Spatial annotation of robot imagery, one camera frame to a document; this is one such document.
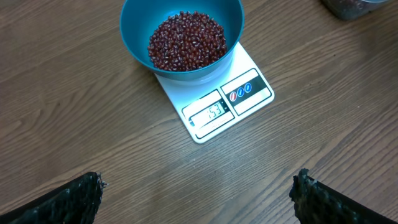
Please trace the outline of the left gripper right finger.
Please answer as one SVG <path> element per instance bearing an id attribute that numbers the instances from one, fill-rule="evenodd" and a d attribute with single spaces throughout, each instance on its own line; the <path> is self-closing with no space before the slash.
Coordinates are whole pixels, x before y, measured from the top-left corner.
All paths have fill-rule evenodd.
<path id="1" fill-rule="evenodd" d="M 301 224 L 397 224 L 308 175 L 301 169 L 293 176 L 289 197 Z"/>

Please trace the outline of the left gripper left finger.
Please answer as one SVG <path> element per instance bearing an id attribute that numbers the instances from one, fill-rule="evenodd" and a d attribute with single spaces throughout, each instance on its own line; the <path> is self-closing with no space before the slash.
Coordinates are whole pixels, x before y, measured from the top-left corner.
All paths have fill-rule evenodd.
<path id="1" fill-rule="evenodd" d="M 6 224 L 92 224 L 106 182 L 101 174 L 87 172 L 47 194 L 1 215 Z"/>

